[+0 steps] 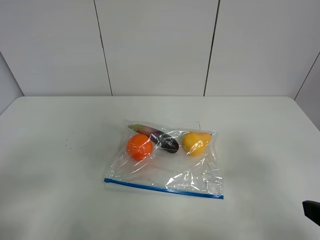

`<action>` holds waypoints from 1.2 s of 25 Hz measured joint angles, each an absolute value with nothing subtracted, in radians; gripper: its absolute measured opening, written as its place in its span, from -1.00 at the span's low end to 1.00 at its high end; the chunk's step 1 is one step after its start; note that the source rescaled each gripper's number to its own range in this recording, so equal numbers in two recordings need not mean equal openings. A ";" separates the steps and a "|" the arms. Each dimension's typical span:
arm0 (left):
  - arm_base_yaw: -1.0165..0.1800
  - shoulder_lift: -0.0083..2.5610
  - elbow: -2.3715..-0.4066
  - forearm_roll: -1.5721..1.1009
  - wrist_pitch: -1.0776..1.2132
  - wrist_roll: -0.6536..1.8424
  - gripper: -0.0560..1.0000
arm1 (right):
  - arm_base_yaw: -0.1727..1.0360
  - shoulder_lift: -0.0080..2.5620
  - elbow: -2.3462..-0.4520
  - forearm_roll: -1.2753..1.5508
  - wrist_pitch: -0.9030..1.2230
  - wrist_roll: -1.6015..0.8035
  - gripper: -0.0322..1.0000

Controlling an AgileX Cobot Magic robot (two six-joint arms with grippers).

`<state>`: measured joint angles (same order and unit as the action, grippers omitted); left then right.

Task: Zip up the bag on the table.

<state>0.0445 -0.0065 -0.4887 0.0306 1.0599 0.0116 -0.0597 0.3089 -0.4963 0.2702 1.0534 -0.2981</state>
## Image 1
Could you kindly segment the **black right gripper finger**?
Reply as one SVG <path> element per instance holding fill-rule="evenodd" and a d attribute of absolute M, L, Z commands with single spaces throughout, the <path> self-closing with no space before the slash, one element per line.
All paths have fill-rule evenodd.
<path fill-rule="evenodd" d="M 320 203 L 306 200 L 302 202 L 304 215 L 314 223 L 320 223 Z"/>

